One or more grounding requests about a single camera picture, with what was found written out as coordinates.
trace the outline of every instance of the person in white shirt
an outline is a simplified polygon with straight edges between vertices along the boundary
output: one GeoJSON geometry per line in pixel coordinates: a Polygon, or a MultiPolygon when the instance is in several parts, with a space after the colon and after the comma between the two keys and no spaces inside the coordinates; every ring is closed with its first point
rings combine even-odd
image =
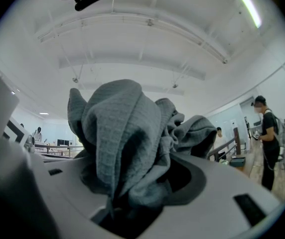
{"type": "Polygon", "coordinates": [[[41,127],[39,126],[37,130],[32,134],[35,141],[42,141],[41,127]]]}
{"type": "MultiPolygon", "coordinates": [[[[216,140],[213,144],[213,149],[216,149],[224,144],[226,144],[228,141],[226,139],[226,137],[224,137],[222,135],[222,130],[220,127],[217,127],[217,136],[216,136],[216,140]]],[[[219,157],[223,156],[226,151],[229,149],[229,146],[227,147],[224,147],[222,150],[220,150],[218,153],[219,153],[219,157]]]]}

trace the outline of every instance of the chair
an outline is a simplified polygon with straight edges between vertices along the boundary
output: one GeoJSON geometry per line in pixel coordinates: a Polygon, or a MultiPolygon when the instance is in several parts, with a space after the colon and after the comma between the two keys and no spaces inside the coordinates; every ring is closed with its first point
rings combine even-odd
{"type": "Polygon", "coordinates": [[[247,143],[243,139],[240,139],[240,149],[244,150],[244,154],[247,154],[247,143]]]}

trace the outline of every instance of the hanging ceiling fixture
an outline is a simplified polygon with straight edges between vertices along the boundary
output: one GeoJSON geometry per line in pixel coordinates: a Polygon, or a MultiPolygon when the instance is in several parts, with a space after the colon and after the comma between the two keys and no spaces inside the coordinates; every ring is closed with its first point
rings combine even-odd
{"type": "Polygon", "coordinates": [[[251,0],[242,0],[242,2],[247,7],[247,9],[248,9],[253,21],[254,21],[254,24],[256,25],[257,28],[259,28],[262,24],[262,21],[261,21],[261,18],[259,16],[258,11],[255,8],[254,4],[252,3],[251,0]]]}

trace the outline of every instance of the backpack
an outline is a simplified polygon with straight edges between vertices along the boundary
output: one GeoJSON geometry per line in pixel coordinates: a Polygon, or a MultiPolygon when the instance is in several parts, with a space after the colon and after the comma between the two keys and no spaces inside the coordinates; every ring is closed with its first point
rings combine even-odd
{"type": "Polygon", "coordinates": [[[280,156],[284,161],[284,167],[285,167],[285,119],[276,117],[272,111],[271,113],[273,115],[273,118],[275,119],[275,122],[277,123],[278,133],[274,132],[274,136],[278,140],[279,146],[282,147],[282,152],[280,152],[280,156]]]}

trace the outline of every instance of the black t-shirt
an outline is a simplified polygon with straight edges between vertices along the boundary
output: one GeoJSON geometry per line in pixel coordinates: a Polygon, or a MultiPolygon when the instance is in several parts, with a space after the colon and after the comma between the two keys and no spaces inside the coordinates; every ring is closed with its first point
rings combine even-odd
{"type": "MultiPolygon", "coordinates": [[[[273,116],[272,112],[269,112],[268,110],[263,115],[263,121],[262,121],[262,135],[267,134],[267,129],[270,127],[274,127],[275,133],[278,133],[278,124],[276,121],[276,118],[273,116]]],[[[279,147],[278,140],[274,137],[272,141],[262,141],[263,142],[263,150],[264,151],[270,151],[277,147],[279,147]]]]}

